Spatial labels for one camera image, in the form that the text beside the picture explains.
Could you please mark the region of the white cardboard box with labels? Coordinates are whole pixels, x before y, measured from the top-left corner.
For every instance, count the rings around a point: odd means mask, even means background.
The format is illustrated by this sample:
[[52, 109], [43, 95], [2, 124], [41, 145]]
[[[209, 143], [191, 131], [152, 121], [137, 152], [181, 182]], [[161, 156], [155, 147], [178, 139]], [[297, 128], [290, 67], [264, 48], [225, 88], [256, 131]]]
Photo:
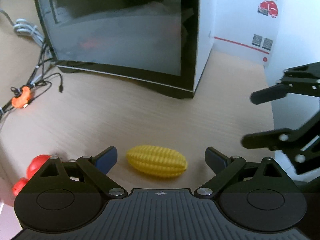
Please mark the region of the white cardboard box with labels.
[[264, 67], [278, 37], [284, 0], [215, 0], [214, 50]]

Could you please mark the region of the pink storage box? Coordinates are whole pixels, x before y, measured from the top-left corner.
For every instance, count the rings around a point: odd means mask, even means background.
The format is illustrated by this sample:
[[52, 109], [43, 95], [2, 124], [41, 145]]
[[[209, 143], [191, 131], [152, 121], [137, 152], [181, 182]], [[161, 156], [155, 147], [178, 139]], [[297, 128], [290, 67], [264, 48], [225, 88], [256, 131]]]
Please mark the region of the pink storage box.
[[1, 178], [1, 240], [12, 239], [22, 230], [14, 211], [14, 200], [9, 184]]

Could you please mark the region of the red round toy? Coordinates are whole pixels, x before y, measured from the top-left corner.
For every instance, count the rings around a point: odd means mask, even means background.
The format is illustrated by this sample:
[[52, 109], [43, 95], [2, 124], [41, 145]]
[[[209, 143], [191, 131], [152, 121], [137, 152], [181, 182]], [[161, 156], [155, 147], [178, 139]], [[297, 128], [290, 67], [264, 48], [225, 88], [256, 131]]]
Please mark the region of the red round toy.
[[50, 159], [50, 155], [42, 154], [36, 156], [29, 166], [27, 167], [26, 171], [26, 178], [22, 177], [19, 179], [19, 181], [12, 187], [13, 195], [16, 197], [21, 189], [24, 188], [24, 186], [27, 184], [27, 182], [32, 178], [32, 176], [42, 167], [42, 165]]

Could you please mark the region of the computer case with glass panel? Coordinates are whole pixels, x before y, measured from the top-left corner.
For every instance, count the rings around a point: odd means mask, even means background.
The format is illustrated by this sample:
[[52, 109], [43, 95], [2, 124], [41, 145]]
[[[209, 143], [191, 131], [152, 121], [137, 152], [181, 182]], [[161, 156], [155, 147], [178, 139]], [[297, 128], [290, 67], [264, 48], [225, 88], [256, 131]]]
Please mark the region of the computer case with glass panel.
[[58, 68], [192, 98], [213, 47], [214, 0], [34, 0]]

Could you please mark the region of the yellow toy corn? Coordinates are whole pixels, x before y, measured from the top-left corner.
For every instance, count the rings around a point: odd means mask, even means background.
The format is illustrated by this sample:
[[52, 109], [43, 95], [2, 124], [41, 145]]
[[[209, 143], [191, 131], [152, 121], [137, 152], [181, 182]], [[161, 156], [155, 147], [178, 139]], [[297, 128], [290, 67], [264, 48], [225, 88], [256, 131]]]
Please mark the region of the yellow toy corn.
[[159, 146], [135, 146], [127, 151], [126, 158], [137, 171], [159, 178], [179, 177], [188, 168], [184, 155]]

